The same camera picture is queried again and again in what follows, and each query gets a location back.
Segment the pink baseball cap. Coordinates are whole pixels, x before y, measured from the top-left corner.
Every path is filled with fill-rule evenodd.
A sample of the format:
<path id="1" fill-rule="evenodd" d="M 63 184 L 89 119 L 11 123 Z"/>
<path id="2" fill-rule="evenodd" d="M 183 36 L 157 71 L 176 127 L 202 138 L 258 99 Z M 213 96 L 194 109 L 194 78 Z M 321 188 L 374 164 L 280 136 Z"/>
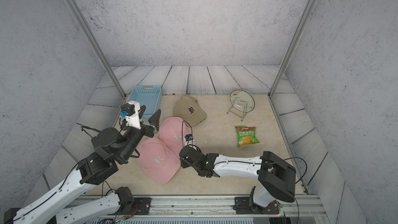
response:
<path id="1" fill-rule="evenodd" d="M 185 136 L 189 135 L 186 123 L 179 117 L 165 119 L 159 130 L 160 140 L 179 158 L 179 153 L 187 144 L 195 145 L 195 141 L 186 141 Z"/>
<path id="2" fill-rule="evenodd" d="M 137 147 L 142 170 L 160 184 L 169 182 L 180 168 L 179 158 L 158 138 L 149 138 Z"/>

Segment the beige baseball cap black logo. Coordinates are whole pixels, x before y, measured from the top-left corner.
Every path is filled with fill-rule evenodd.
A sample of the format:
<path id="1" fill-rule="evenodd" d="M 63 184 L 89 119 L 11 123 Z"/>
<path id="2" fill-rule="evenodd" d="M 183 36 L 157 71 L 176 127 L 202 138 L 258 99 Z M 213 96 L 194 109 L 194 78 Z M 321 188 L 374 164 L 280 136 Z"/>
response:
<path id="1" fill-rule="evenodd" d="M 196 98 L 182 96 L 173 108 L 173 116 L 180 117 L 190 126 L 194 127 L 207 118 L 207 114 L 199 106 Z"/>

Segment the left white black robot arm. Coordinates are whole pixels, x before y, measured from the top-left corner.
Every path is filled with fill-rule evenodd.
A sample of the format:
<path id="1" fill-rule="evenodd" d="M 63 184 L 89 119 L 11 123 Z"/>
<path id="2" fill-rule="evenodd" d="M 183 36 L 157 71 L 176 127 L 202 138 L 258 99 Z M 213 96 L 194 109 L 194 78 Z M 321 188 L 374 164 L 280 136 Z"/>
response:
<path id="1" fill-rule="evenodd" d="M 146 107 L 130 101 L 122 106 L 121 130 L 114 127 L 97 131 L 91 142 L 95 151 L 79 161 L 66 178 L 42 197 L 24 208 L 11 208 L 4 213 L 6 224 L 84 224 L 102 215 L 135 215 L 140 206 L 127 187 L 120 187 L 98 200 L 81 206 L 68 205 L 118 172 L 118 165 L 139 158 L 141 139 L 159 130 L 161 110 L 156 110 L 144 124 Z"/>

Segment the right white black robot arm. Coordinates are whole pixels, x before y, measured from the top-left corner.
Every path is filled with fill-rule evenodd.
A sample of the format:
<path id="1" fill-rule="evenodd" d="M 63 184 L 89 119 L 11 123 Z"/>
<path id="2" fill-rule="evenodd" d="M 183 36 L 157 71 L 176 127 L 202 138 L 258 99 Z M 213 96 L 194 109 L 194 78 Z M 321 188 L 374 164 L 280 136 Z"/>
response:
<path id="1" fill-rule="evenodd" d="M 203 154 L 194 145 L 179 153 L 181 167 L 192 167 L 201 177 L 244 177 L 261 184 L 251 193 L 253 203 L 267 207 L 274 201 L 295 201 L 296 169 L 270 151 L 251 158 L 227 157 L 218 153 Z"/>

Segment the light blue plastic basket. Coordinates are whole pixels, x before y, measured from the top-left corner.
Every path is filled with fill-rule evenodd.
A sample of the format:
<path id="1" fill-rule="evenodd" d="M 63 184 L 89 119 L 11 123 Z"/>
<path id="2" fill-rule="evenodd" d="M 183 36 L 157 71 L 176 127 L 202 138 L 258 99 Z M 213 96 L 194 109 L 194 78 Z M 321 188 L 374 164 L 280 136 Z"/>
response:
<path id="1" fill-rule="evenodd" d="M 141 120 L 147 122 L 148 119 L 160 108 L 161 97 L 161 86 L 135 86 L 132 89 L 127 102 L 136 101 L 140 106 L 145 105 L 146 110 Z"/>

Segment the green red snack bag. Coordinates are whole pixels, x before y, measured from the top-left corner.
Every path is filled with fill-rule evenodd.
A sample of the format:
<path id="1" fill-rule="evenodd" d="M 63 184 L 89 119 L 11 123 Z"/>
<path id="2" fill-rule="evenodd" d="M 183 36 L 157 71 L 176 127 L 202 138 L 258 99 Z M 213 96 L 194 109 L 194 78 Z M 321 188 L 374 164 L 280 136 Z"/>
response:
<path id="1" fill-rule="evenodd" d="M 237 147 L 259 144 L 260 141 L 256 137 L 256 129 L 256 127 L 248 127 L 244 125 L 235 126 L 235 131 L 237 134 Z"/>

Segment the white ceramic plate red flowers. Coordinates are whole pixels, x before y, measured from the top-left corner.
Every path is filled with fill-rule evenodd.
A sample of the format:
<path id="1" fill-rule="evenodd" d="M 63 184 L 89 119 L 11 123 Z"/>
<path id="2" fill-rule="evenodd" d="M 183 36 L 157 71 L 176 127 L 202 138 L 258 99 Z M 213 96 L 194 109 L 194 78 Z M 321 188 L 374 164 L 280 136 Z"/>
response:
<path id="1" fill-rule="evenodd" d="M 256 105 L 255 100 L 249 92 L 242 90 L 242 89 L 232 91 L 230 94 L 230 102 L 231 102 L 231 99 L 234 99 L 236 97 L 238 97 L 242 101 L 248 102 L 248 111 L 249 112 L 254 110 L 255 105 Z"/>

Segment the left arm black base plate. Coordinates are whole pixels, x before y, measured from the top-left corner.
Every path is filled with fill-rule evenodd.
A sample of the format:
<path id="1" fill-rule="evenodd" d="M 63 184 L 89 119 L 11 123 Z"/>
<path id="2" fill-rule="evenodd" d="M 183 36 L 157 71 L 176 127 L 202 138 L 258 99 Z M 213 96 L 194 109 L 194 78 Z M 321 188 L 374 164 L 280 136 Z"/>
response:
<path id="1" fill-rule="evenodd" d="M 113 215 L 148 215 L 152 198 L 134 197 L 132 201 L 123 203 Z"/>

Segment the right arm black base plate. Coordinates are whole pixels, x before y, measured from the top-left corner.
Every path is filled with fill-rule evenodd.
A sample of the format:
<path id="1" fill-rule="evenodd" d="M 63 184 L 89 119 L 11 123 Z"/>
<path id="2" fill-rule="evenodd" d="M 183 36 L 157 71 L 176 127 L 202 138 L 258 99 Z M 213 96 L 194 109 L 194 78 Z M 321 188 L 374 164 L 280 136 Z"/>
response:
<path id="1" fill-rule="evenodd" d="M 263 207 L 254 203 L 249 197 L 235 197 L 233 209 L 238 215 L 280 215 L 280 208 L 276 201 Z"/>

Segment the aluminium front rail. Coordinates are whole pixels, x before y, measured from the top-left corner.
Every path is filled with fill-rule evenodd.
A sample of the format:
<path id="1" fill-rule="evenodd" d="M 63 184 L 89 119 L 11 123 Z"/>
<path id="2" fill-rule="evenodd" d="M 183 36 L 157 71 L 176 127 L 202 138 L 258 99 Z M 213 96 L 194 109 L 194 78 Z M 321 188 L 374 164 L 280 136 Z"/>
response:
<path id="1" fill-rule="evenodd" d="M 248 195 L 135 196 L 132 213 L 109 214 L 109 201 L 79 197 L 57 215 L 58 224 L 328 224 L 318 196 L 299 195 L 293 203 L 273 202 L 249 211 Z"/>

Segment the left aluminium corner post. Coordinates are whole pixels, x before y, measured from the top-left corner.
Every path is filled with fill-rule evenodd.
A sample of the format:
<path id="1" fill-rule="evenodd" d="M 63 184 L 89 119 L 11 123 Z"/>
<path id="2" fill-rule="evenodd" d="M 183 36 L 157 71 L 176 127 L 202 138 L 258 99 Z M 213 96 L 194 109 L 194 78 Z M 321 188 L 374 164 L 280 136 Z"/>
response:
<path id="1" fill-rule="evenodd" d="M 87 39 L 88 43 L 90 44 L 91 48 L 93 49 L 96 57 L 98 58 L 100 64 L 102 65 L 103 69 L 105 70 L 107 76 L 110 78 L 113 85 L 116 87 L 118 93 L 124 99 L 126 97 L 126 92 L 123 90 L 122 86 L 119 83 L 115 73 L 113 72 L 109 62 L 107 61 L 102 49 L 100 48 L 93 32 L 91 31 L 86 19 L 84 18 L 81 10 L 79 9 L 75 0 L 64 0 L 68 9 L 76 19 L 80 29 L 82 30 L 85 38 Z"/>

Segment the aluminium corner post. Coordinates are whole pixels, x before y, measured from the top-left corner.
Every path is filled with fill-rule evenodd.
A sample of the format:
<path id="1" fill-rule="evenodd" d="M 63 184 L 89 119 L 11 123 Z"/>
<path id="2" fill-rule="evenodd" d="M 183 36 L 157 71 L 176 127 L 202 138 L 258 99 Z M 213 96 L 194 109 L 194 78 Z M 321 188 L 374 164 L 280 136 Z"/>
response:
<path id="1" fill-rule="evenodd" d="M 268 97 L 270 99 L 274 96 L 274 94 L 277 91 L 277 88 L 279 87 L 279 84 L 280 84 L 280 82 L 282 80 L 282 77 L 283 77 L 284 73 L 286 72 L 286 69 L 287 69 L 287 67 L 288 67 L 288 65 L 289 65 L 289 63 L 290 63 L 290 61 L 291 61 L 291 59 L 293 57 L 294 51 L 295 51 L 295 49 L 296 49 L 296 47 L 297 47 L 297 45 L 298 45 L 298 43 L 300 41 L 300 38 L 301 38 L 304 30 L 305 30 L 306 24 L 307 24 L 308 20 L 310 19 L 310 16 L 311 16 L 311 14 L 312 14 L 312 12 L 314 10 L 316 2 L 317 2 L 317 0 L 308 0 L 306 5 L 305 5 L 305 7 L 304 7 L 304 10 L 303 10 L 302 15 L 300 17 L 300 20 L 298 22 L 297 28 L 296 28 L 296 30 L 294 32 L 294 35 L 293 35 L 293 37 L 291 39 L 291 42 L 290 42 L 290 44 L 288 46 L 288 49 L 287 49 L 287 51 L 285 53 L 285 56 L 284 56 L 284 58 L 283 58 L 283 60 L 282 60 L 282 62 L 280 64 L 278 73 L 277 73 L 276 78 L 275 78 L 275 80 L 273 82 L 271 90 L 270 90 L 270 92 L 268 94 Z"/>
<path id="2" fill-rule="evenodd" d="M 102 49 L 100 48 L 93 32 L 91 31 L 86 19 L 84 18 L 81 10 L 79 9 L 75 0 L 64 0 L 68 9 L 76 19 L 80 29 L 82 30 L 85 38 L 87 39 L 88 43 L 90 44 L 91 48 L 93 49 L 96 57 L 98 58 L 100 64 L 102 65 L 103 69 L 105 70 L 107 76 L 110 78 L 113 85 L 116 87 L 118 93 L 124 99 L 126 97 L 126 92 L 123 90 L 122 86 L 119 83 L 115 73 L 113 72 L 109 62 L 107 61 Z"/>

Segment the right aluminium corner post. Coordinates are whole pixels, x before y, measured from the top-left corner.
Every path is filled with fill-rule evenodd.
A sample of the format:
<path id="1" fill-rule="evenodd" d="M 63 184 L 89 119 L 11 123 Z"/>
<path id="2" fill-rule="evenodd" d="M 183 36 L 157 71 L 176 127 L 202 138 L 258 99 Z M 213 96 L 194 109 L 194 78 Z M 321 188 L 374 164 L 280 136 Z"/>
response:
<path id="1" fill-rule="evenodd" d="M 306 5 L 305 5 L 305 7 L 304 7 L 304 10 L 303 10 L 302 15 L 300 17 L 300 20 L 298 22 L 297 28 L 296 28 L 296 30 L 294 32 L 294 35 L 293 35 L 293 37 L 291 39 L 291 42 L 290 42 L 290 44 L 288 46 L 288 49 L 287 49 L 287 51 L 285 53 L 285 56 L 284 56 L 284 58 L 283 58 L 283 60 L 282 60 L 282 62 L 280 64 L 278 73 L 277 73 L 276 78 L 275 78 L 275 80 L 273 82 L 271 90 L 270 90 L 270 92 L 268 94 L 268 97 L 270 99 L 274 96 L 274 94 L 277 91 L 277 88 L 279 87 L 279 84 L 280 84 L 280 82 L 282 80 L 282 77 L 283 77 L 284 73 L 286 72 L 286 69 L 287 69 L 287 67 L 288 67 L 288 65 L 289 65 L 289 63 L 290 63 L 290 61 L 291 61 L 291 59 L 293 57 L 294 51 L 295 51 L 295 49 L 296 49 L 296 47 L 297 47 L 297 45 L 298 45 L 298 43 L 300 41 L 300 38 L 301 38 L 304 30 L 305 30 L 306 24 L 307 24 L 308 20 L 310 19 L 310 16 L 311 16 L 311 14 L 312 14 L 312 12 L 314 10 L 316 2 L 317 2 L 317 0 L 308 0 Z"/>

